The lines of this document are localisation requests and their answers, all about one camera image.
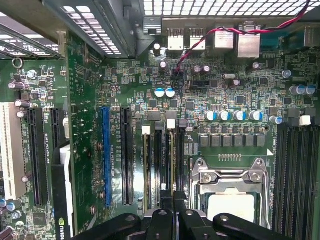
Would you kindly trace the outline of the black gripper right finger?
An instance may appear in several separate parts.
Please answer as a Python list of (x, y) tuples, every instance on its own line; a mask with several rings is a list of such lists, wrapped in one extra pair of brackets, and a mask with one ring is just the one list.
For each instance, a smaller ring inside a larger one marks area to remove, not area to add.
[(174, 192), (174, 210), (180, 240), (289, 240), (290, 237), (269, 230), (229, 213), (220, 213), (212, 221), (199, 211), (187, 209), (183, 191)]

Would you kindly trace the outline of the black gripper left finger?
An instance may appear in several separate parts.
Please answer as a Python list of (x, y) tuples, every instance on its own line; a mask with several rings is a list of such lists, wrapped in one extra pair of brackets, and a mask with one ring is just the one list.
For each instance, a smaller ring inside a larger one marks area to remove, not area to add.
[(124, 213), (73, 237), (73, 240), (171, 240), (173, 238), (173, 194), (160, 192), (161, 208), (149, 209), (143, 218)]

